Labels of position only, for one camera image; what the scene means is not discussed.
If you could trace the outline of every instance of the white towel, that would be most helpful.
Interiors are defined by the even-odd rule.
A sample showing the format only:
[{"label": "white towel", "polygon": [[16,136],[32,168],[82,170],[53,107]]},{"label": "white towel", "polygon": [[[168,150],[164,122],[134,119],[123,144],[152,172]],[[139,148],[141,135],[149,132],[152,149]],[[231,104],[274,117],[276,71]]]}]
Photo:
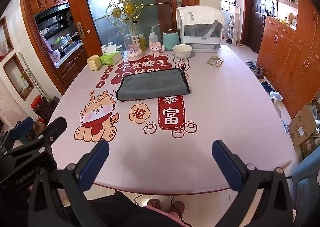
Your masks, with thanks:
[{"label": "white towel", "polygon": [[213,24],[218,21],[226,27],[226,18],[221,11],[208,6],[185,6],[177,8],[177,29],[183,25]]}]

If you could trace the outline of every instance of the tiled floor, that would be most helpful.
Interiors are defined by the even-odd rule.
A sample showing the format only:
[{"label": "tiled floor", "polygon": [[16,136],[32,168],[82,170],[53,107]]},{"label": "tiled floor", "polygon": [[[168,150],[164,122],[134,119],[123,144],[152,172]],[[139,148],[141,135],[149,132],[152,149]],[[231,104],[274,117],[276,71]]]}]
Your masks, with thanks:
[{"label": "tiled floor", "polygon": [[[252,58],[254,57],[257,57],[256,53],[254,53],[247,46],[233,46],[230,44],[226,45],[228,45],[244,62],[247,60],[252,60]],[[291,118],[283,103],[278,102],[277,105],[281,110],[281,119],[286,121],[287,123],[290,123]],[[290,137],[288,137],[288,142],[290,144],[292,152],[292,163],[285,168],[284,171],[286,175],[289,175],[302,160],[300,149],[295,150],[293,148]],[[258,203],[260,201],[262,191],[262,189],[257,191],[252,205],[240,226],[245,226],[250,222],[255,212],[255,209],[257,208]],[[85,192],[85,196],[87,197],[87,199],[95,199],[107,195],[112,195],[113,193],[114,190],[93,185],[89,191]],[[124,192],[124,194],[131,201],[133,201],[136,197],[140,195],[126,192]],[[221,217],[228,210],[236,196],[237,192],[234,192],[229,189],[209,194],[176,196],[174,200],[180,200],[184,202],[185,212],[183,214],[183,220],[185,222],[190,223],[193,227],[206,227],[214,226],[221,219]],[[147,201],[151,198],[158,198],[161,201],[163,211],[169,210],[172,196],[143,195],[137,198],[136,200],[140,206],[144,206],[146,205]]]}]

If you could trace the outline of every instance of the toy figurine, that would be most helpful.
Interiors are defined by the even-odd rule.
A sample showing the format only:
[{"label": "toy figurine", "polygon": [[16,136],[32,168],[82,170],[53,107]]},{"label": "toy figurine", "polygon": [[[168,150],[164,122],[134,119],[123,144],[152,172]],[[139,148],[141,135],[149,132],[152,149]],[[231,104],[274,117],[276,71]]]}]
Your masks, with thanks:
[{"label": "toy figurine", "polygon": [[165,51],[165,46],[161,45],[161,43],[158,41],[157,42],[150,42],[149,47],[153,51],[152,55],[154,57],[160,56],[160,53]]}]

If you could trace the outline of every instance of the blue chair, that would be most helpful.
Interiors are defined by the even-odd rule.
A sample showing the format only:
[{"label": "blue chair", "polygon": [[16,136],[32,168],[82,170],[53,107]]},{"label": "blue chair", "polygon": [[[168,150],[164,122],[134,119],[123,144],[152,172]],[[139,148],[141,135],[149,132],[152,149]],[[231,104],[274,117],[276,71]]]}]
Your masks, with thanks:
[{"label": "blue chair", "polygon": [[320,146],[306,157],[287,179],[293,209],[297,211],[294,226],[302,226],[319,201],[319,170]]}]

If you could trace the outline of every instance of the yellow mug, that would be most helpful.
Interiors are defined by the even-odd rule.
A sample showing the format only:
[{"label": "yellow mug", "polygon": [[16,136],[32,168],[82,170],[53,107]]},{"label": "yellow mug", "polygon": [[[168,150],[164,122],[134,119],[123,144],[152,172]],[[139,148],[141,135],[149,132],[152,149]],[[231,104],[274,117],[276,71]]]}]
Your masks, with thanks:
[{"label": "yellow mug", "polygon": [[101,66],[101,60],[98,55],[93,55],[87,59],[90,70],[98,70]]}]

